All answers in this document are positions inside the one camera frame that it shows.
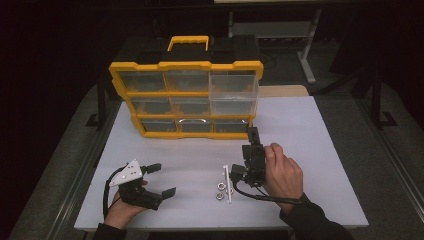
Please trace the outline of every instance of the yellow handle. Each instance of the yellow handle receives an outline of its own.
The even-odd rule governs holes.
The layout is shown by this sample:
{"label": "yellow handle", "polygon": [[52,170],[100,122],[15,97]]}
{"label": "yellow handle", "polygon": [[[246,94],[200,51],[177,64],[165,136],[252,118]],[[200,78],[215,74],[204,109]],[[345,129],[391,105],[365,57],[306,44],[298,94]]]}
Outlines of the yellow handle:
{"label": "yellow handle", "polygon": [[175,43],[205,43],[205,51],[208,50],[209,37],[208,36],[174,36],[168,46],[168,52],[172,50]]}

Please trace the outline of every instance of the white tabletop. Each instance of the white tabletop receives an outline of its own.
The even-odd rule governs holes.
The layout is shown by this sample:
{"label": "white tabletop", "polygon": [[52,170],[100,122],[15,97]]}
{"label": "white tabletop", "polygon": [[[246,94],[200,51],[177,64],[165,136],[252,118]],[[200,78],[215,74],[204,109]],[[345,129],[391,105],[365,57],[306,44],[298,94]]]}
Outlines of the white tabletop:
{"label": "white tabletop", "polygon": [[[260,98],[254,126],[261,143],[280,143],[304,172],[304,191],[326,216],[345,227],[368,222],[346,176],[313,97]],[[248,140],[148,139],[130,122],[125,104],[119,110],[75,228],[93,231],[103,222],[105,181],[119,167],[136,158],[140,165],[161,163],[162,170],[146,174],[146,189],[161,193],[176,187],[173,198],[158,211],[138,215],[128,228],[167,230],[252,230],[287,227],[279,208],[234,193],[232,203],[218,201],[217,184],[224,182],[223,165],[243,165],[241,146]],[[257,194],[240,182],[241,190]],[[111,201],[117,187],[110,189]]]}

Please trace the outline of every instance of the gray floor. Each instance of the gray floor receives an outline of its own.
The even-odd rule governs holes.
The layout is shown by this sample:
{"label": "gray floor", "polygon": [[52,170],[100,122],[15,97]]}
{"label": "gray floor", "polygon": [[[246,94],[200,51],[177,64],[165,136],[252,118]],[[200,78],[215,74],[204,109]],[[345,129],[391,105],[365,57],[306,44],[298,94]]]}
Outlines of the gray floor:
{"label": "gray floor", "polygon": [[[297,61],[299,43],[265,54],[261,85],[302,84],[314,91],[336,81],[328,72],[337,43],[315,43],[309,55],[316,85],[308,85]],[[423,219],[405,181],[398,174],[399,160],[418,193],[424,192],[424,133],[408,114],[397,94],[383,85],[382,111],[390,112],[398,126],[378,131],[369,121],[369,97],[357,100],[349,91],[354,81],[330,94],[315,97],[347,176],[370,223],[350,230],[356,239],[424,239]],[[73,228],[117,110],[108,102],[109,121],[101,131],[87,127],[97,113],[96,88],[82,100],[61,142],[25,207],[10,239],[91,239]],[[127,239],[146,233],[129,232]]]}

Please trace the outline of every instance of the yellow organizer box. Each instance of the yellow organizer box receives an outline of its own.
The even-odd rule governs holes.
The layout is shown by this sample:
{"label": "yellow organizer box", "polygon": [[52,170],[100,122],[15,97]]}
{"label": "yellow organizer box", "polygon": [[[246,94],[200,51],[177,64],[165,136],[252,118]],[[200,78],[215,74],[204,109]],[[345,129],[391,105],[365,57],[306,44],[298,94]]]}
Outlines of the yellow organizer box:
{"label": "yellow organizer box", "polygon": [[254,36],[131,38],[112,83],[144,137],[246,139],[263,65]]}

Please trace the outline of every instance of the plastic compartment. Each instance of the plastic compartment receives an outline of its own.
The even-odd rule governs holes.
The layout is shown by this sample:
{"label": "plastic compartment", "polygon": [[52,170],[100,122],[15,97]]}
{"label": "plastic compartment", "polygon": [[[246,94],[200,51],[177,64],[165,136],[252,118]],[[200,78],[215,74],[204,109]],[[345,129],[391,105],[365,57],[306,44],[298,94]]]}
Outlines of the plastic compartment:
{"label": "plastic compartment", "polygon": [[171,114],[168,97],[135,97],[131,102],[137,114]]}
{"label": "plastic compartment", "polygon": [[176,132],[177,127],[173,119],[141,119],[146,132]]}
{"label": "plastic compartment", "polygon": [[169,91],[207,92],[209,72],[197,70],[172,70],[165,72]]}
{"label": "plastic compartment", "polygon": [[172,111],[176,115],[209,115],[208,97],[171,97]]}
{"label": "plastic compartment", "polygon": [[210,119],[178,119],[178,128],[187,133],[208,133],[212,130]]}
{"label": "plastic compartment", "polygon": [[216,133],[246,133],[248,119],[215,119],[213,120]]}
{"label": "plastic compartment", "polygon": [[254,115],[258,96],[258,81],[252,82],[252,90],[250,92],[226,92],[213,87],[209,88],[211,114]]}
{"label": "plastic compartment", "polygon": [[253,92],[256,71],[211,71],[209,89],[213,92]]}
{"label": "plastic compartment", "polygon": [[129,92],[165,92],[162,72],[120,71],[119,75]]}

